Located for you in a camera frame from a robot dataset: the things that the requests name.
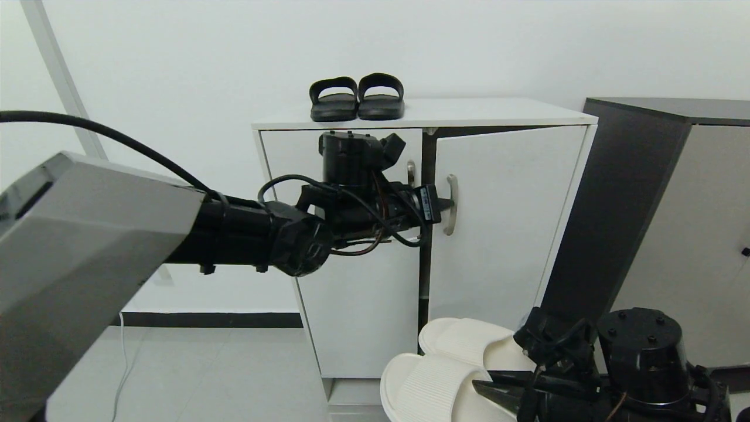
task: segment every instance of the cabinet handle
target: cabinet handle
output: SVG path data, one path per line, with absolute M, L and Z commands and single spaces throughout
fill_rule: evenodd
M 448 225 L 442 230 L 447 236 L 453 234 L 456 228 L 456 214 L 458 214 L 458 178 L 454 174 L 448 175 L 448 186 L 451 187 L 451 209 L 448 215 Z
M 414 160 L 409 160 L 406 163 L 406 182 L 411 186 L 412 188 L 417 187 L 416 182 L 416 172 L 417 172 L 417 164 L 414 164 Z

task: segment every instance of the white wall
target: white wall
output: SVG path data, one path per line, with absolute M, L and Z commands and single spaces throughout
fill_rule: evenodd
M 93 119 L 229 194 L 262 183 L 249 123 L 314 80 L 393 73 L 409 97 L 750 99 L 747 2 L 47 2 Z M 161 171 L 111 143 L 110 158 Z M 9 158 L 4 155 L 3 163 Z M 172 271 L 134 309 L 294 310 L 287 278 Z
M 0 110 L 64 113 L 20 4 L 0 2 Z M 0 190 L 62 149 L 83 154 L 72 128 L 0 125 Z

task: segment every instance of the white cable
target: white cable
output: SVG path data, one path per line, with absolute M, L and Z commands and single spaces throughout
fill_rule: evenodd
M 117 419 L 117 405 L 120 403 L 120 393 L 122 393 L 125 381 L 128 379 L 128 376 L 130 376 L 131 370 L 133 369 L 132 367 L 128 368 L 128 353 L 125 351 L 125 320 L 122 317 L 122 312 L 120 312 L 120 343 L 122 345 L 122 357 L 125 360 L 125 371 L 122 373 L 120 385 L 117 387 L 117 393 L 115 393 L 115 405 L 112 409 L 112 422 L 115 422 L 115 419 Z

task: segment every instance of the open cabinet door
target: open cabinet door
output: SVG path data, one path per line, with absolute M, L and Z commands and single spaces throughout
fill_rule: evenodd
M 437 140 L 438 194 L 451 196 L 453 175 L 458 200 L 452 234 L 446 234 L 448 213 L 433 230 L 429 319 L 475 318 L 513 330 L 519 325 L 546 287 L 545 266 L 554 263 L 548 258 L 557 253 L 560 219 L 568 216 L 566 198 L 578 185 L 571 189 L 579 156 L 585 162 L 588 154 L 586 129 Z

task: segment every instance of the dark gray cabinet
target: dark gray cabinet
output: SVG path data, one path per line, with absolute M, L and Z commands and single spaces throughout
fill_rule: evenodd
M 688 359 L 750 362 L 750 101 L 589 98 L 599 117 L 543 307 L 678 320 Z

